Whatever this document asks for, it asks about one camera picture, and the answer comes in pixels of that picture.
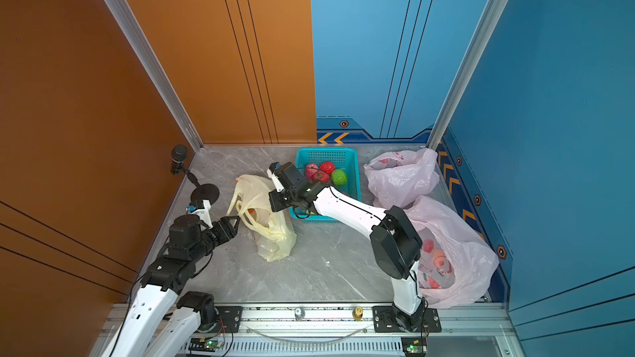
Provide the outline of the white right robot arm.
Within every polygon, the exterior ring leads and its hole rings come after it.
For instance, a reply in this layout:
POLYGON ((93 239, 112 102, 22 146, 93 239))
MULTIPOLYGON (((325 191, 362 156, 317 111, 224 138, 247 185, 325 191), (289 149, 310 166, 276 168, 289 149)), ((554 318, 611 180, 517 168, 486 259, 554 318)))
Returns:
POLYGON ((402 208, 386 210, 359 202, 332 186, 282 189, 269 193, 272 210, 298 208, 326 216, 358 231, 370 241, 375 262, 391 277, 393 313, 400 329, 423 330, 426 305, 418 285, 422 239, 402 208))

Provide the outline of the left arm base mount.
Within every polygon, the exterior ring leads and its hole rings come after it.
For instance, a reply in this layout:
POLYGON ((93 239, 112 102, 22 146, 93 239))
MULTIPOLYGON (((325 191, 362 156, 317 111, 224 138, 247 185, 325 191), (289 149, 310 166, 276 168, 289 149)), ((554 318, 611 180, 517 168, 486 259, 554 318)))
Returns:
POLYGON ((199 314, 201 324, 199 333, 226 333, 239 332, 243 307, 242 306, 216 306, 213 310, 203 309, 199 314))

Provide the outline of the pink plastic bag with hearts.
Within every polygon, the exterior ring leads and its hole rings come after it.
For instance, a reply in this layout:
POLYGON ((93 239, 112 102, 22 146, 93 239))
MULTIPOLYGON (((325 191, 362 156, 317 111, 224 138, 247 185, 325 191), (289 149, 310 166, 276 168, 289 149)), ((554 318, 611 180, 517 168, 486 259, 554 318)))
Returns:
POLYGON ((422 239, 415 266, 418 286, 435 309, 448 309, 484 297, 499 258, 483 238, 451 208, 427 196, 406 214, 422 239))

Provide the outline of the large pink-red ball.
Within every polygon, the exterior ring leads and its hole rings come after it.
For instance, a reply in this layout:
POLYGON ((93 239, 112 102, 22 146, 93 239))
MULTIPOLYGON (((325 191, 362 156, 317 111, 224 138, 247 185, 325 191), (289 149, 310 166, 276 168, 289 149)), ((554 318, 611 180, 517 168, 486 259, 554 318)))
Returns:
POLYGON ((304 167, 305 177, 309 180, 314 179, 314 175, 320 170, 320 167, 314 163, 309 163, 304 167))

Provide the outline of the yellow knotted plastic bag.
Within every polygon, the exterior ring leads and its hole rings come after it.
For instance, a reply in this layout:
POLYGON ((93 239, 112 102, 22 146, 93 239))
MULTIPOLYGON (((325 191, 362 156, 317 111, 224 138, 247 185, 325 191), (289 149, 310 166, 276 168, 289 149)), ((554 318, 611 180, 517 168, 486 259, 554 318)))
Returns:
POLYGON ((227 215, 235 213, 253 232, 258 255, 267 262, 289 257, 297 235, 292 224, 282 212, 273 212, 269 192, 275 190, 271 180, 256 175, 241 175, 236 179, 233 197, 227 215), (249 217, 247 211, 254 209, 257 220, 249 217))

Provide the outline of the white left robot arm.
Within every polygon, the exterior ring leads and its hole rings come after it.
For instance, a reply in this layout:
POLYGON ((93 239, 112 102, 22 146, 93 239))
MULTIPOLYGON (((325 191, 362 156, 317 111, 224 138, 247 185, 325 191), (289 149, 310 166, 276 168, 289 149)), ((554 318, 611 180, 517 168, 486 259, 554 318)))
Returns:
POLYGON ((141 277, 127 314, 103 356, 176 356, 201 325, 217 321, 211 294, 183 292, 197 264, 231 241, 241 218, 223 217, 208 225, 195 214, 175 219, 155 261, 141 277))

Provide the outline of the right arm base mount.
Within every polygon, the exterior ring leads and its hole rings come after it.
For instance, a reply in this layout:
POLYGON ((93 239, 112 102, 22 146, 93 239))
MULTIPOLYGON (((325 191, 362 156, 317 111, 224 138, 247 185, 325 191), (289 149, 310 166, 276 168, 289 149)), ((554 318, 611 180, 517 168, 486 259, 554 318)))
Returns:
POLYGON ((374 306, 372 313, 377 333, 423 332, 426 335, 443 330, 438 311, 425 303, 413 315, 407 315, 394 305, 374 306))

